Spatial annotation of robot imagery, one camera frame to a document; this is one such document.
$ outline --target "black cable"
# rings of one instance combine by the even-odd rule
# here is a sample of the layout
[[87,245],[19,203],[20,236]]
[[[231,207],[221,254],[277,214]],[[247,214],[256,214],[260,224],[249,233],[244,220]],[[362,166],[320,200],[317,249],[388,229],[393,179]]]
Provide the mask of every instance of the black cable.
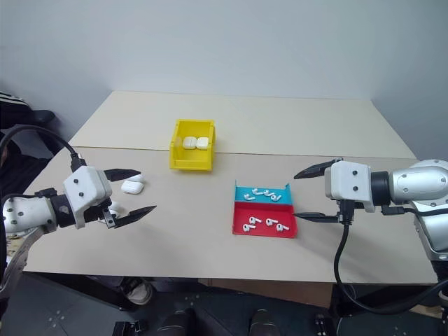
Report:
[[380,315],[394,315],[399,314],[408,311],[409,309],[413,308],[417,304],[420,303],[423,299],[428,297],[429,295],[432,295],[434,293],[438,293],[442,288],[444,288],[448,284],[448,279],[445,279],[443,281],[440,281],[439,283],[435,284],[434,286],[426,289],[425,291],[421,292],[420,294],[414,296],[413,298],[409,299],[408,301],[401,302],[398,304],[392,304],[388,307],[384,308],[374,308],[366,306],[365,304],[357,301],[353,297],[350,296],[349,292],[344,287],[344,284],[341,281],[341,277],[339,275],[339,262],[341,258],[342,251],[344,250],[345,244],[347,242],[347,238],[349,237],[349,223],[343,223],[344,225],[344,232],[342,233],[341,242],[339,243],[339,246],[337,247],[336,255],[335,255],[335,262],[334,262],[334,270],[335,270],[335,278],[337,285],[341,289],[341,291],[347,296],[350,301],[352,301],[355,305],[358,307],[367,310],[368,312],[374,313],[374,314],[380,314]]
[[0,282],[3,281],[3,275],[4,275],[5,269],[6,269],[6,256],[8,255],[7,245],[6,245],[5,223],[4,223],[4,217],[3,217],[3,207],[4,207],[5,202],[12,197],[33,198],[35,196],[23,195],[23,194],[9,194],[9,195],[6,195],[1,198],[0,209],[2,212],[2,216],[1,216],[1,225],[0,225],[0,242],[1,242],[1,246],[0,246]]
[[3,139],[0,141],[0,154],[3,153],[4,149],[6,148],[6,145],[8,145],[8,142],[11,140],[12,137],[14,137],[17,133],[19,133],[21,131],[26,131],[26,130],[33,130],[38,133],[46,134],[46,135],[58,140],[62,145],[64,145],[65,148],[67,148],[69,150],[70,155],[78,156],[77,152],[73,149],[73,147],[71,147],[70,144],[67,141],[63,140],[63,138],[61,138],[59,135],[57,135],[54,132],[51,132],[49,129],[39,127],[39,126],[34,126],[34,125],[19,126],[15,129],[13,129],[12,131],[10,131],[9,133],[7,133],[7,135],[5,135],[3,137]]
[[410,213],[414,214],[415,216],[424,217],[424,216],[436,216],[436,215],[448,214],[448,209],[438,209],[438,210],[430,210],[430,211],[420,212],[413,208],[405,208],[405,212],[410,212]]

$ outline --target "table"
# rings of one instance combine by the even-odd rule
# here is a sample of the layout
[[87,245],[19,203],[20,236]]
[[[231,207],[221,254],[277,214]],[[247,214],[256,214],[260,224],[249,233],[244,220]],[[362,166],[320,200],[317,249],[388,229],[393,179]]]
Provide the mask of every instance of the table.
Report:
[[212,119],[215,153],[415,156],[371,101],[115,91],[72,146],[168,151],[177,119]]
[[[112,200],[128,211],[157,205],[137,223],[107,230],[91,223],[59,229],[36,242],[27,270],[152,277],[211,277],[333,282],[333,257],[342,226],[297,220],[297,239],[232,234],[235,180],[239,185],[281,187],[290,183],[296,211],[334,214],[323,178],[294,181],[299,170],[329,157],[217,154],[213,172],[168,169],[168,152],[79,148],[98,169],[141,170],[148,185],[140,195],[112,183]],[[352,158],[373,169],[407,167],[413,160]],[[62,189],[69,155],[58,154],[30,190]],[[343,279],[355,283],[410,284],[435,280],[412,216],[383,217],[358,211],[342,256]]]

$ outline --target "yellow bin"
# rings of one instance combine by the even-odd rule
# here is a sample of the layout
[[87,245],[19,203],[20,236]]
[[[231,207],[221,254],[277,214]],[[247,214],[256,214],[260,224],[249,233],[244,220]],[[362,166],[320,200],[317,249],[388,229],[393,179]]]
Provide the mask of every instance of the yellow bin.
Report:
[[[184,149],[185,137],[208,137],[209,146],[204,149]],[[215,123],[212,120],[179,119],[169,145],[169,167],[182,170],[211,170],[215,144]]]

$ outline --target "wall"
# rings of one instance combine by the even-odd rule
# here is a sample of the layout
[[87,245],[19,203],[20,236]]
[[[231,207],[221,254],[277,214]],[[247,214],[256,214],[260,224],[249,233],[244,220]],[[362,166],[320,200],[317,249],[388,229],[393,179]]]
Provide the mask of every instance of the wall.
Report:
[[0,88],[66,138],[111,90],[373,99],[418,157],[448,159],[447,17],[444,0],[3,0]]

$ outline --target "robotic arm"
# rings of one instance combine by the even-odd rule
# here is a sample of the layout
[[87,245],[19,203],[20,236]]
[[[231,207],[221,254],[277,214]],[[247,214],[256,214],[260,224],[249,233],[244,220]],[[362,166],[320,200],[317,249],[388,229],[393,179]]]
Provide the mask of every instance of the robotic arm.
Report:
[[[297,175],[294,179],[325,177],[325,196],[336,200],[339,211],[336,216],[323,213],[295,213],[294,215],[314,222],[341,223],[344,235],[335,256],[335,277],[342,285],[339,277],[339,258],[348,237],[349,226],[354,219],[355,209],[375,212],[380,206],[385,216],[406,214],[415,215],[414,224],[428,259],[440,281],[430,288],[421,298],[435,289],[442,289],[440,297],[442,305],[448,307],[448,162],[442,160],[425,160],[407,169],[388,173],[387,171],[371,172],[366,164],[343,161],[342,158],[316,164]],[[349,299],[362,307],[341,286]],[[404,310],[363,308],[378,314],[396,314]]]
[[[111,214],[112,189],[109,181],[119,181],[140,174],[133,169],[98,170],[87,166],[84,159],[56,134],[37,126],[18,127],[0,141],[0,153],[9,139],[21,130],[36,130],[62,142],[71,153],[72,174],[63,182],[64,194],[58,195],[54,188],[40,190],[35,195],[11,194],[2,197],[3,216],[0,223],[0,318],[8,299],[14,291],[20,275],[27,264],[28,250],[42,235],[56,231],[57,227],[75,225],[84,228],[86,223],[104,220],[107,228],[120,228],[138,221],[154,210],[147,206],[131,211],[128,216],[117,218]],[[21,247],[6,267],[5,233],[26,232]]]

